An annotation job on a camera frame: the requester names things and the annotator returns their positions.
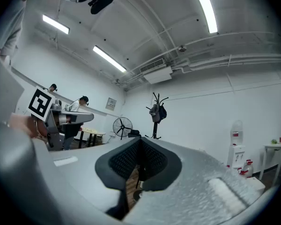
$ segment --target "fluorescent light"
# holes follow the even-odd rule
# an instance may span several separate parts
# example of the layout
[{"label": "fluorescent light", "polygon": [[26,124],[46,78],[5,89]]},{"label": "fluorescent light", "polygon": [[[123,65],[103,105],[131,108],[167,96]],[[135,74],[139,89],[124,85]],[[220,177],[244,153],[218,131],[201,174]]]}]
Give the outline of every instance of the fluorescent light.
[{"label": "fluorescent light", "polygon": [[49,18],[46,15],[43,15],[43,21],[46,23],[49,23],[50,25],[52,25],[53,27],[56,27],[57,29],[63,31],[66,34],[69,34],[70,29],[64,25],[62,25],[61,23],[53,20],[52,18]]},{"label": "fluorescent light", "polygon": [[203,8],[207,20],[209,32],[210,33],[217,32],[214,10],[212,9],[210,0],[199,0],[199,1],[201,3],[201,6]]},{"label": "fluorescent light", "polygon": [[113,66],[115,66],[118,70],[121,72],[125,72],[126,69],[123,68],[121,65],[119,65],[113,58],[111,58],[108,54],[103,52],[100,48],[97,46],[94,46],[93,51],[98,53],[101,57],[103,57],[105,60],[109,61]]}]

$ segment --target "electric fan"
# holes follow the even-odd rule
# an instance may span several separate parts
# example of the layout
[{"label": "electric fan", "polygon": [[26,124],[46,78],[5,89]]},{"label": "electric fan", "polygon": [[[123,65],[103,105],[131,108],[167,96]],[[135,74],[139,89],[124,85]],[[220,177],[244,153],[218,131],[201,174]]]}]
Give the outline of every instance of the electric fan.
[{"label": "electric fan", "polygon": [[113,132],[118,135],[119,137],[127,137],[128,133],[130,133],[132,129],[132,123],[128,118],[118,118],[114,121],[113,125]]}]

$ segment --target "air conditioning unit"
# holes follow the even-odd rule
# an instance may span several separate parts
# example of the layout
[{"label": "air conditioning unit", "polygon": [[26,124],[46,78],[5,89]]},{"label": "air conditioning unit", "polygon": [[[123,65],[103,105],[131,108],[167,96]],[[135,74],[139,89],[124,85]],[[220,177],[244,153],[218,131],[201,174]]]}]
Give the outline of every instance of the air conditioning unit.
[{"label": "air conditioning unit", "polygon": [[156,71],[156,70],[159,70],[161,68],[165,68],[167,65],[165,64],[165,61],[164,59],[159,59],[159,60],[156,60],[155,62],[152,62],[144,67],[141,67],[140,68],[140,72],[142,74],[148,74],[148,73],[151,73],[153,71]]}]

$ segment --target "white ceiling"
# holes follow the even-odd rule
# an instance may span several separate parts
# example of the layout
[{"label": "white ceiling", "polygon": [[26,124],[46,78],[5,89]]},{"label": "white ceiling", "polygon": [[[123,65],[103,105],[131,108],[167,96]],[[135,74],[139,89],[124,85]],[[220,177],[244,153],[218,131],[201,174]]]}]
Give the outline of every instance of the white ceiling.
[{"label": "white ceiling", "polygon": [[[264,0],[210,1],[218,34],[209,34],[199,0],[114,0],[97,15],[90,13],[87,2],[28,0],[24,26],[51,41],[57,35],[58,49],[81,57],[80,61],[111,81],[119,78],[124,82],[140,71],[137,68],[123,76],[92,51],[95,45],[128,71],[202,38],[206,39],[188,45],[186,52],[174,50],[157,58],[173,65],[186,58],[192,62],[230,54],[281,53],[281,24]],[[58,14],[58,21],[70,28],[69,35],[45,24],[42,14],[54,19]]]}]

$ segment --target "white wall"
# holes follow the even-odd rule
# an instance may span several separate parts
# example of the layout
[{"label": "white wall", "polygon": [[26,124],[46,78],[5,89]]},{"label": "white wall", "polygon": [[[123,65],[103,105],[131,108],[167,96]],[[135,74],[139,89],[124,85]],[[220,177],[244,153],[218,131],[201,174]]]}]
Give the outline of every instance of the white wall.
[{"label": "white wall", "polygon": [[[44,41],[36,38],[26,41],[12,59],[13,75],[25,89],[15,112],[30,115],[26,107],[35,86],[49,87],[55,83],[58,91],[53,94],[62,101],[63,107],[82,96],[88,96],[89,106],[80,107],[79,111],[92,112],[94,119],[82,127],[106,132],[103,142],[107,142],[109,131],[112,131],[113,122],[119,117],[124,103],[123,90],[99,78],[95,71]],[[105,108],[108,98],[117,101],[114,112]],[[85,133],[83,139],[88,137],[89,134]]]},{"label": "white wall", "polygon": [[[141,135],[152,135],[153,122],[146,106],[152,107],[152,92],[160,93],[167,118],[158,125],[157,136],[181,146],[205,150],[227,163],[230,129],[240,119],[244,125],[246,156],[260,171],[263,144],[281,137],[281,65],[249,65],[211,68],[127,92],[123,116]],[[270,154],[266,167],[277,164]]]}]

